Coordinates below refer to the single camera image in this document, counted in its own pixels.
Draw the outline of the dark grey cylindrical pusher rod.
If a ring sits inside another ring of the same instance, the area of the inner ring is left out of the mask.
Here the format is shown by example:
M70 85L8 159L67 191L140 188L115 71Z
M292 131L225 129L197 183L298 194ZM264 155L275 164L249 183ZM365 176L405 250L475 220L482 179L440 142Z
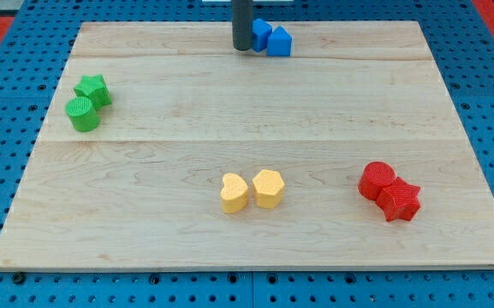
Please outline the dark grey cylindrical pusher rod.
M232 40L237 50L252 48L253 0L231 0Z

